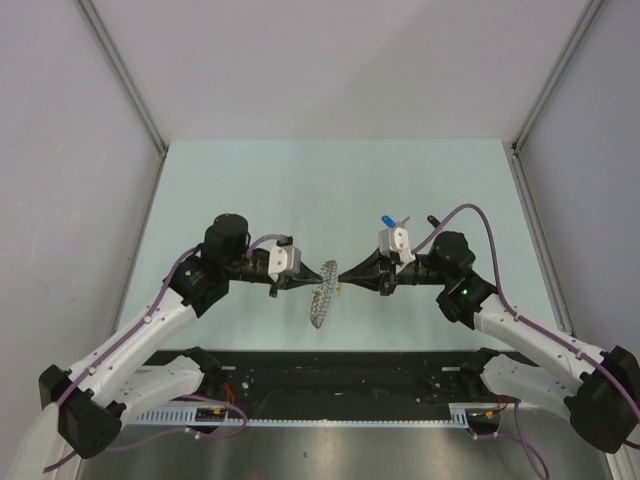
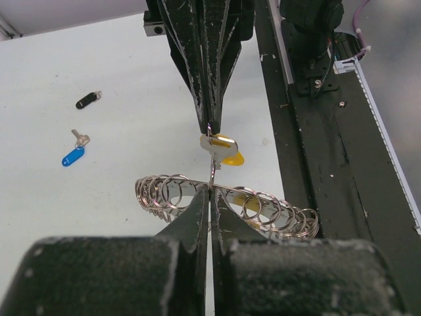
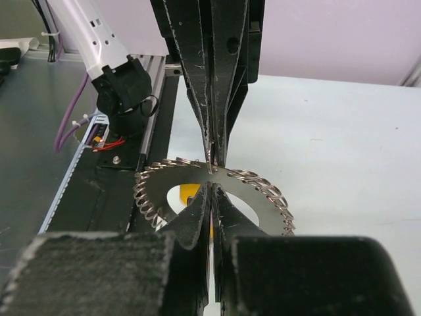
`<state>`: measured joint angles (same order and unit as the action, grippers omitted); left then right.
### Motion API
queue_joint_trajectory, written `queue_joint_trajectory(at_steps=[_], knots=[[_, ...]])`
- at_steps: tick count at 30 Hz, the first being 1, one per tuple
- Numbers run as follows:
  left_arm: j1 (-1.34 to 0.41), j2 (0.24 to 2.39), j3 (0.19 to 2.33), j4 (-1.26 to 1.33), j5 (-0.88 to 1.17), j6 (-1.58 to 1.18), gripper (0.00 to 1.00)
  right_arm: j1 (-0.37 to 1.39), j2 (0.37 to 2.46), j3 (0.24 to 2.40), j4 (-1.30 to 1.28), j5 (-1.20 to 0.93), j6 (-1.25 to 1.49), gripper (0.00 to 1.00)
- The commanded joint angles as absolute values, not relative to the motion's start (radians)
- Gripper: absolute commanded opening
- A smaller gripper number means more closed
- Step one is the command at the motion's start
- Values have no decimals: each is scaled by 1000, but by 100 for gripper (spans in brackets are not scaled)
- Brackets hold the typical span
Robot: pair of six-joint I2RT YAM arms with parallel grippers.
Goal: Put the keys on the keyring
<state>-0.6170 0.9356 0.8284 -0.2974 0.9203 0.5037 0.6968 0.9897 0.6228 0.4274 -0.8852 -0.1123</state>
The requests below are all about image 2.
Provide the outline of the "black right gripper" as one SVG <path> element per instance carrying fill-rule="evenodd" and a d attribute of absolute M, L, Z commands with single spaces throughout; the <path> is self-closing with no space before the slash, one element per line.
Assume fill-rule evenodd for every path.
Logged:
<path fill-rule="evenodd" d="M 171 57 L 189 89 L 199 128 L 217 134 L 222 103 L 241 41 L 253 36 L 255 1 L 146 1 L 147 36 L 166 34 Z"/>

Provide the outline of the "silver key with yellow tag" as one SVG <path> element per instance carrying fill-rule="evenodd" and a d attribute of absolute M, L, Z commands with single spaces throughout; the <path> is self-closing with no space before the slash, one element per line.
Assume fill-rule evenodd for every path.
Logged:
<path fill-rule="evenodd" d="M 245 162 L 237 142 L 223 135 L 213 134 L 210 124 L 207 126 L 206 134 L 200 138 L 200 146 L 210 154 L 209 188 L 213 187 L 216 171 L 221 169 L 221 165 L 238 167 Z"/>

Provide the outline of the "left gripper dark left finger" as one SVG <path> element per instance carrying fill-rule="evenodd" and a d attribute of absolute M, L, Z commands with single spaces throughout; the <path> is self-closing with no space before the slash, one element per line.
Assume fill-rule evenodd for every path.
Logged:
<path fill-rule="evenodd" d="M 23 257 L 2 315 L 204 315 L 209 189 L 154 236 L 50 237 Z"/>

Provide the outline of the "steel disc with key rings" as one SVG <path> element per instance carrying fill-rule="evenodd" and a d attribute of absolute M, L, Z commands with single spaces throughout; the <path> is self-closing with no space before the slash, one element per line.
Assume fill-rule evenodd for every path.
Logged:
<path fill-rule="evenodd" d="M 187 209 L 202 184 L 182 174 L 162 174 L 136 180 L 134 190 L 144 211 L 171 223 Z M 215 188 L 222 191 L 228 209 L 239 218 L 241 207 L 233 204 L 234 197 L 240 193 L 259 196 L 263 202 L 260 214 L 262 225 L 254 229 L 265 237 L 273 240 L 310 240 L 319 232 L 318 213 L 314 209 L 301 209 L 270 193 L 256 192 L 244 186 L 217 185 Z"/>

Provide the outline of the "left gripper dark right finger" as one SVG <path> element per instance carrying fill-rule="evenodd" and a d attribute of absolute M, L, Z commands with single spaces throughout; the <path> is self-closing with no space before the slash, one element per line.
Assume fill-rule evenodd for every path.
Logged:
<path fill-rule="evenodd" d="M 269 240 L 215 188 L 210 198 L 217 315 L 406 315 L 379 249 L 365 240 Z"/>

